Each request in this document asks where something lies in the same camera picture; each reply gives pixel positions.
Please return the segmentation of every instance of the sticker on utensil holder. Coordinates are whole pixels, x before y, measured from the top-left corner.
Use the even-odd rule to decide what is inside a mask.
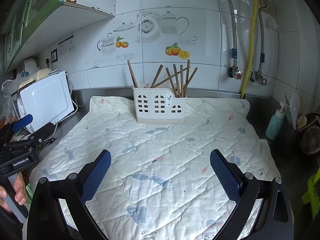
[[[171,99],[172,99],[172,93],[166,93],[166,95],[165,95],[166,107],[171,107]]]

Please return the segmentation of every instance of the human hand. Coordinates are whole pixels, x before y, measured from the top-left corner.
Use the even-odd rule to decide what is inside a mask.
[[[26,197],[26,188],[25,188],[25,184],[24,184],[21,172],[18,173],[18,177],[13,184],[13,189],[16,192],[14,199],[19,203],[20,206],[22,206],[27,201],[27,197]],[[0,186],[0,208],[3,208],[7,212],[11,213],[10,208],[3,200],[3,198],[5,198],[7,196],[8,196],[8,194],[7,194],[6,190],[4,189],[4,187]]]

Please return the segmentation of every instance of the plastic bag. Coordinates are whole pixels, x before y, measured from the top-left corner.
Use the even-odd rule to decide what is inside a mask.
[[[16,113],[16,109],[13,103],[13,98],[11,94],[17,91],[21,85],[28,84],[29,77],[17,77],[16,79],[8,79],[3,82],[1,86],[1,91],[4,93],[4,114],[5,114],[5,123],[12,123],[17,121],[19,118]]]

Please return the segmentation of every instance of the blue gripper pad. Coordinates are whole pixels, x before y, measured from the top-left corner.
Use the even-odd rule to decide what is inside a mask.
[[[15,122],[12,126],[12,131],[17,132],[20,131],[22,128],[26,127],[28,124],[31,124],[33,121],[33,116],[31,114],[27,114],[26,116],[22,117],[20,120]]]
[[[210,154],[210,165],[217,175],[218,180],[221,183],[228,198],[238,204],[241,198],[241,185],[232,175],[231,171],[228,169],[224,161],[221,159],[224,158],[223,155],[221,153],[220,155],[217,150],[213,150]]]
[[[92,200],[94,194],[97,192],[105,174],[111,165],[111,154],[107,150],[103,150],[96,162],[95,168],[91,171],[90,175],[83,183],[83,192],[81,201],[85,204],[87,201]]]

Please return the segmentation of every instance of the spray bottle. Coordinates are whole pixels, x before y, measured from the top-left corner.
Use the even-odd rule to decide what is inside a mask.
[[[281,127],[284,123],[285,111],[284,108],[288,105],[284,102],[280,102],[281,109],[277,109],[276,113],[271,117],[268,128],[266,130],[266,136],[270,139],[275,141]]]

